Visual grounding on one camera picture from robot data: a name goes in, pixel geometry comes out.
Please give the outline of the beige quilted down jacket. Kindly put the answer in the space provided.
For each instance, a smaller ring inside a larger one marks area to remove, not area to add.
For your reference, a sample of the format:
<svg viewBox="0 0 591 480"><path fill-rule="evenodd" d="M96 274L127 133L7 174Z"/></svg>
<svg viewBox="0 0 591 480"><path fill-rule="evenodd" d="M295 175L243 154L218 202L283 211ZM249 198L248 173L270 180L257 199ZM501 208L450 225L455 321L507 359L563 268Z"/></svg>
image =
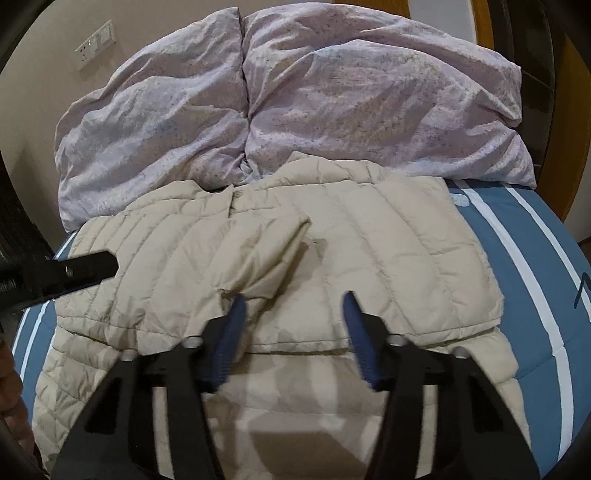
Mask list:
<svg viewBox="0 0 591 480"><path fill-rule="evenodd" d="M110 280L58 299L32 428L51 468L120 352L166 351L223 315L247 320L235 368L206 400L232 479L359 479L385 396L363 382L342 297L393 333L466 348L528 430L501 332L504 297L446 182L369 161L294 154L273 175L209 193L177 181L87 221L69 253L112 252Z"/></svg>

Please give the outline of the dark wooden shelf cabinet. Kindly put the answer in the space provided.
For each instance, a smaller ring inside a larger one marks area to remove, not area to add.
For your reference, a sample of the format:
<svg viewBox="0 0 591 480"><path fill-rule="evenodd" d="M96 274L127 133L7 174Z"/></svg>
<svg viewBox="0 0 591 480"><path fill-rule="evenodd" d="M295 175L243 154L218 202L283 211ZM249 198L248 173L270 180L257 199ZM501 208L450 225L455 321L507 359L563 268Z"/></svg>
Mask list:
<svg viewBox="0 0 591 480"><path fill-rule="evenodd" d="M536 176L548 149L555 106L556 69L551 26L541 2L489 0L494 49L521 68L522 122L517 131Z"/></svg>

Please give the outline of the white wall socket panel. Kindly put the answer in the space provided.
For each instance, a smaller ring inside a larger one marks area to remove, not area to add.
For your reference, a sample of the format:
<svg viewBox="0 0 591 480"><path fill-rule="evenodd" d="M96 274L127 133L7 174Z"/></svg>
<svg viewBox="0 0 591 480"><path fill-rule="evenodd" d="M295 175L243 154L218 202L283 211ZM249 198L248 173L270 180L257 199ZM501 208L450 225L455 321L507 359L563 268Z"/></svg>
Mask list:
<svg viewBox="0 0 591 480"><path fill-rule="evenodd" d="M74 51L74 63L78 71L83 70L96 57L116 43L114 25L108 20Z"/></svg>

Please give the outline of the lilac floral duvet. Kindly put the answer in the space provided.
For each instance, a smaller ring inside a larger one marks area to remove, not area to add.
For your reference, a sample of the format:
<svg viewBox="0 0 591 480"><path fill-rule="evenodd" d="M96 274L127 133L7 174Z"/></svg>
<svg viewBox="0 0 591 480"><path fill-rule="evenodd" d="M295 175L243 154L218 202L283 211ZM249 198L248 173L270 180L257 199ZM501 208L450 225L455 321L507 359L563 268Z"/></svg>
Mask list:
<svg viewBox="0 0 591 480"><path fill-rule="evenodd" d="M522 75L501 54L353 5L216 11L137 51L55 131L63 227L177 180L207 191L294 152L534 187Z"/></svg>

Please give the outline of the blue white striped bedsheet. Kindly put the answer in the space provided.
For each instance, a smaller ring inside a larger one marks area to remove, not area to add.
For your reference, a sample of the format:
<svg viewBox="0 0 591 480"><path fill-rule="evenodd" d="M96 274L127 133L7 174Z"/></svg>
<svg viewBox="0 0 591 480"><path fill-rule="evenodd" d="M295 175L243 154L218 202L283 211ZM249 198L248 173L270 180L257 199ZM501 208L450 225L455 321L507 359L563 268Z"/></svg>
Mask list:
<svg viewBox="0 0 591 480"><path fill-rule="evenodd" d="M590 264L534 191L475 180L448 188L506 297L501 329L540 472L575 478L590 464Z"/></svg>

